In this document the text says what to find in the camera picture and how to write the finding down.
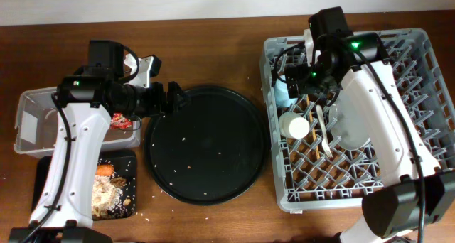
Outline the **blue plastic cup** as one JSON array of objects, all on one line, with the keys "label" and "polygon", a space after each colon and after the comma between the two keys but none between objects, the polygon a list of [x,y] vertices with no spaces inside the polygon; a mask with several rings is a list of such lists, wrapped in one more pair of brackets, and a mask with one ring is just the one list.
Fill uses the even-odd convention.
[{"label": "blue plastic cup", "polygon": [[287,84],[277,80],[274,86],[274,97],[277,108],[288,108],[297,102],[297,98],[290,98]]}]

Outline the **red snack wrapper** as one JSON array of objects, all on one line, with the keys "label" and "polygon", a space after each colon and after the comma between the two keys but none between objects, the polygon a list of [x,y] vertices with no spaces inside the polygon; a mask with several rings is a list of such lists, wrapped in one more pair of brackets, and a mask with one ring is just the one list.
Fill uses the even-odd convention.
[{"label": "red snack wrapper", "polygon": [[127,119],[121,113],[114,113],[110,122],[110,129],[125,130],[130,129],[133,126],[133,122]]}]

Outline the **cream plastic cup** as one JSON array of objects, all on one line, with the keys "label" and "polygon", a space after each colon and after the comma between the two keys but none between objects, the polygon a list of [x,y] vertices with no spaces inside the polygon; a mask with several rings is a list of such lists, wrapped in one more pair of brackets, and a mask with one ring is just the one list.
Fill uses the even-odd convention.
[{"label": "cream plastic cup", "polygon": [[292,139],[302,139],[309,132],[309,122],[294,112],[285,112],[279,117],[279,132],[281,136]]}]

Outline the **light grey plate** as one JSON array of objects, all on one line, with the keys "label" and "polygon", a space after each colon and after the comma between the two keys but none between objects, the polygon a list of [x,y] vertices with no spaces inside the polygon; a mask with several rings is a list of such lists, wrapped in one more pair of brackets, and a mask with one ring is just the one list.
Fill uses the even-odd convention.
[{"label": "light grey plate", "polygon": [[360,149],[370,143],[363,119],[357,114],[349,97],[340,93],[328,112],[329,122],[333,123],[330,132],[333,138],[341,137],[338,145],[346,150]]}]

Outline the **white plastic fork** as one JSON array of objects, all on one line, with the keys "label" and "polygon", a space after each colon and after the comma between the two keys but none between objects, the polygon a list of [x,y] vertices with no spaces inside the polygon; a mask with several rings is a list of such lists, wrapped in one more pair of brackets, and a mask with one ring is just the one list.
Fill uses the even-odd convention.
[{"label": "white plastic fork", "polygon": [[331,153],[331,149],[328,144],[328,137],[327,137],[326,125],[325,125],[324,117],[323,117],[323,110],[322,110],[321,106],[318,104],[316,105],[316,113],[317,113],[317,117],[318,117],[318,122],[321,127],[321,133],[322,133],[322,142],[321,143],[322,143],[323,151],[327,157],[332,158],[333,155]]}]

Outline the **orange carrot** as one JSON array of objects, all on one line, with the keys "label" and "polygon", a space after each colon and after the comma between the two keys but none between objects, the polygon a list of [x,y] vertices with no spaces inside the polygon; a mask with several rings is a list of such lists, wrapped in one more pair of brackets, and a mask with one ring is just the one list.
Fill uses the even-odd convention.
[{"label": "orange carrot", "polygon": [[98,165],[96,169],[96,176],[112,176],[114,174],[114,166],[111,164]]}]

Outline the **wooden chopstick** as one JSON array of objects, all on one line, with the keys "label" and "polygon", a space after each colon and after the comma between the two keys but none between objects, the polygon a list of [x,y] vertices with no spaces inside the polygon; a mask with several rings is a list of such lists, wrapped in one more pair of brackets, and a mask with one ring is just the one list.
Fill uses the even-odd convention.
[{"label": "wooden chopstick", "polygon": [[[313,121],[314,121],[314,118],[313,118],[313,115],[312,115],[312,111],[311,111],[312,108],[310,107],[310,100],[309,100],[309,96],[308,95],[306,96],[306,104],[307,104],[307,107],[310,109],[309,122],[310,122],[310,124],[312,124]],[[312,139],[313,139],[314,143],[316,143],[317,138],[316,138],[316,131],[315,131],[314,127],[311,130],[311,135],[312,135]],[[315,152],[316,160],[319,160],[320,159],[320,153],[319,153],[319,147],[317,145],[315,146],[315,151],[314,152]]]}]

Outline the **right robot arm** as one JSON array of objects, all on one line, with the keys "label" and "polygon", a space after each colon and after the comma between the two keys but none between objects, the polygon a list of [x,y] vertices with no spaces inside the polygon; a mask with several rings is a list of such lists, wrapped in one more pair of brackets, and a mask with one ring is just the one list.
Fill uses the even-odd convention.
[{"label": "right robot arm", "polygon": [[353,103],[378,159],[383,188],[362,200],[362,217],[333,242],[386,242],[423,234],[454,202],[454,172],[424,145],[395,86],[379,35],[354,34],[339,6],[309,18],[299,44],[307,64],[277,71],[290,97],[337,90]]}]

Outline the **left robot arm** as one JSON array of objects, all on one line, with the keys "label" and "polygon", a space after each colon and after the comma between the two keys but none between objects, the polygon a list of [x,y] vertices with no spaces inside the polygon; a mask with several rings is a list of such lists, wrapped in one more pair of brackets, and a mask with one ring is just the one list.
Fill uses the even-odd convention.
[{"label": "left robot arm", "polygon": [[88,64],[63,78],[51,99],[58,134],[45,186],[27,227],[15,227],[10,242],[111,242],[92,229],[92,187],[102,142],[112,116],[161,117],[190,104],[176,82],[165,90],[151,83],[161,61],[113,40],[91,40]]}]

